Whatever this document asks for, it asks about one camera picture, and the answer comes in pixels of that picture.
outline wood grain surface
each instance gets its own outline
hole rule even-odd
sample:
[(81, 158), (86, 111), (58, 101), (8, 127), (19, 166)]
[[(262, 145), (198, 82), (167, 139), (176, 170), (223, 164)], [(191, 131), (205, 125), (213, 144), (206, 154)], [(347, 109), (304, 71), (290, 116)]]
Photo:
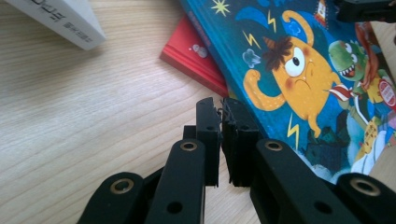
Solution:
[[(164, 166), (197, 101), (220, 105), (159, 59), (177, 0), (90, 2), (107, 41), (84, 51), (0, 0), (0, 223), (76, 223), (110, 175)], [(259, 223), (248, 189), (228, 178), (221, 157), (205, 223)]]

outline children's book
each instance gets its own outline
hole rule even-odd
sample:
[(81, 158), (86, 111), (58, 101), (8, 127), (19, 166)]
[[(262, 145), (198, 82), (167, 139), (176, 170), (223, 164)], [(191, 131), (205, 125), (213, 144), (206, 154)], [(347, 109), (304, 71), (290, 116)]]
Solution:
[(180, 0), (227, 85), (317, 176), (369, 174), (395, 134), (394, 82), (370, 22), (327, 0)]
[(186, 15), (166, 43), (160, 58), (220, 96), (228, 96), (224, 76)]

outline black metal bracket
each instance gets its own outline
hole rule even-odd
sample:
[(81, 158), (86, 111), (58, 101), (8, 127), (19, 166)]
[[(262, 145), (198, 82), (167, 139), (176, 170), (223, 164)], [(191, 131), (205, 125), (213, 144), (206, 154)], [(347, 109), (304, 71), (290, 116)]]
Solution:
[(335, 0), (339, 7), (337, 20), (345, 22), (385, 21), (396, 22), (396, 6), (391, 0)]
[(230, 183), (250, 187), (261, 223), (396, 223), (396, 193), (381, 182), (347, 174), (332, 185), (288, 145), (261, 134), (241, 102), (224, 99), (222, 113), (212, 98), (196, 106), (196, 126), (185, 126), (161, 170), (109, 177), (78, 223), (204, 223), (205, 186), (219, 184), (220, 145)]

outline white box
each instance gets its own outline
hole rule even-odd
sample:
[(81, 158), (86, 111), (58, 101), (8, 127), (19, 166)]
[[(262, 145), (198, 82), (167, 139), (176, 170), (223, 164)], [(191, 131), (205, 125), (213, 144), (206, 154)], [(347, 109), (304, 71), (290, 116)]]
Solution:
[(88, 0), (6, 0), (82, 49), (106, 40)]

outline yellow lightning bolt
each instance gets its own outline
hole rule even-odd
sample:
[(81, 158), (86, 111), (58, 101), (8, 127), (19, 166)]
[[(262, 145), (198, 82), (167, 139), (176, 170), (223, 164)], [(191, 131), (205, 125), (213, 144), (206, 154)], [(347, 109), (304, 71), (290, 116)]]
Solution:
[(272, 23), (274, 24), (274, 33), (276, 33), (276, 20), (275, 20), (275, 18), (271, 18), (271, 10), (268, 11), (267, 20), (268, 20), (268, 25), (272, 24)]
[(254, 38), (254, 36), (252, 34), (247, 35), (245, 33), (245, 31), (243, 31), (243, 33), (244, 33), (244, 36), (247, 39), (247, 42), (249, 43), (250, 46), (252, 46), (253, 42), (254, 42), (256, 44), (256, 46), (259, 47), (259, 49), (261, 49), (259, 43), (257, 43), (256, 39)]
[(296, 133), (296, 150), (298, 150), (298, 140), (299, 140), (299, 136), (300, 136), (300, 125), (296, 124), (291, 128), (292, 118), (293, 118), (293, 114), (290, 115), (289, 127), (288, 127), (288, 137), (290, 137), (292, 134)]

